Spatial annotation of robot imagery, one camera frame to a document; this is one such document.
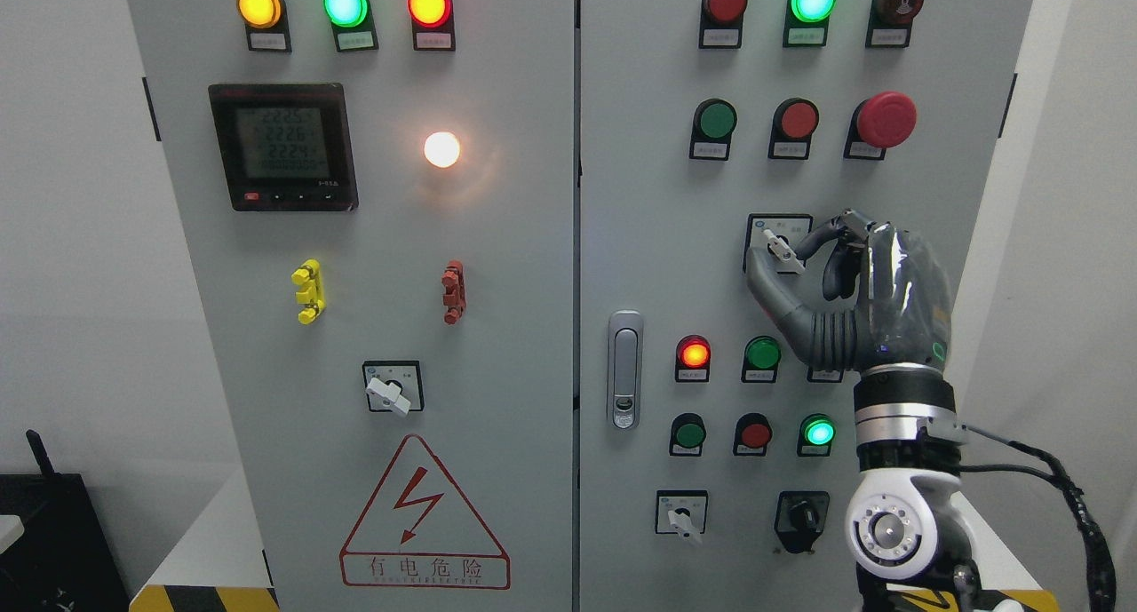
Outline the gray robotic hand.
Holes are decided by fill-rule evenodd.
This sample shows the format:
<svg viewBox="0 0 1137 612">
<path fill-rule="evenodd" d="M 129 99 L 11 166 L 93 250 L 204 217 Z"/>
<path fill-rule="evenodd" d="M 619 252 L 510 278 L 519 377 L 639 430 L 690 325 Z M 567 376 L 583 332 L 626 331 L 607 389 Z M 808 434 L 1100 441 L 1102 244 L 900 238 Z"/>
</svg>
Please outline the gray robotic hand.
<svg viewBox="0 0 1137 612">
<path fill-rule="evenodd" d="M 820 312 L 785 287 L 778 260 L 799 260 L 833 241 L 822 276 L 828 301 L 857 295 L 855 307 Z M 744 276 L 785 342 L 814 370 L 929 370 L 941 377 L 951 349 L 953 293 L 945 268 L 918 233 L 845 209 L 796 248 L 752 248 Z"/>
</svg>

